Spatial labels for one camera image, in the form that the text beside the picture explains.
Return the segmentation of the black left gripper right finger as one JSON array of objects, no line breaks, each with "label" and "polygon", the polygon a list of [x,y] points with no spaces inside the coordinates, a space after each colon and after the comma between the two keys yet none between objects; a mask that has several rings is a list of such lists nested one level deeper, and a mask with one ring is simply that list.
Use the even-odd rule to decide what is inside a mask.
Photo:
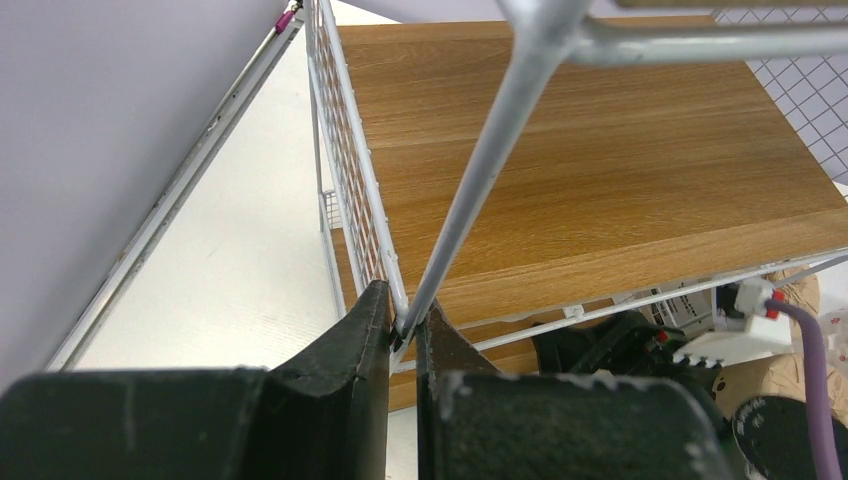
[{"label": "black left gripper right finger", "polygon": [[433,305],[416,330],[422,479],[568,479],[567,397],[591,383],[508,373]]}]

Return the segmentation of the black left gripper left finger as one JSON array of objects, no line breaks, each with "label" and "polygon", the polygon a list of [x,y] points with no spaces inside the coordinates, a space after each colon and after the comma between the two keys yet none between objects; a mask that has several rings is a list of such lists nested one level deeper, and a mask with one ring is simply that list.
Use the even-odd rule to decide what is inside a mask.
[{"label": "black left gripper left finger", "polygon": [[274,369],[33,374],[1,397],[5,479],[380,479],[390,294]]}]

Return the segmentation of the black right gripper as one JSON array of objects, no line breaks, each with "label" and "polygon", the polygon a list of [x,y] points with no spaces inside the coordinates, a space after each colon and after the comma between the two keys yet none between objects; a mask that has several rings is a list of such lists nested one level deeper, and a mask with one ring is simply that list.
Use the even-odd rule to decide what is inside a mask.
[{"label": "black right gripper", "polygon": [[542,374],[605,370],[634,377],[690,377],[705,386],[717,377],[723,362],[695,354],[677,359],[689,342],[682,330],[654,324],[638,311],[619,312],[587,328],[563,327],[533,337]]}]

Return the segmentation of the white wire wooden shelf rack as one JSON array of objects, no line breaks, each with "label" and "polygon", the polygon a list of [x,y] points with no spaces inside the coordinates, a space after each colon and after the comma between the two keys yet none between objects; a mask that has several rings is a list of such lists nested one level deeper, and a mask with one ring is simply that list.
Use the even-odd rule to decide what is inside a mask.
[{"label": "white wire wooden shelf rack", "polygon": [[[503,22],[338,26],[307,49],[334,299],[411,304],[510,58]],[[538,326],[847,251],[847,204],[740,62],[561,66],[437,301],[496,367],[534,373]],[[577,318],[575,307],[586,314]]]}]

